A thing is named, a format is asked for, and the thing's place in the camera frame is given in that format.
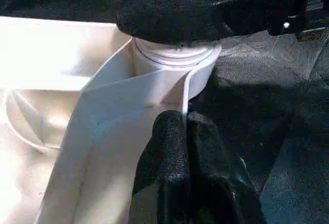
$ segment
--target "gloved hand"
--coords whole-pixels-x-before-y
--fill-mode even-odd
[[[243,161],[215,124],[192,112],[158,116],[136,170],[129,224],[266,223]]]
[[[215,41],[268,29],[294,32],[307,0],[124,0],[119,29],[162,44]]]

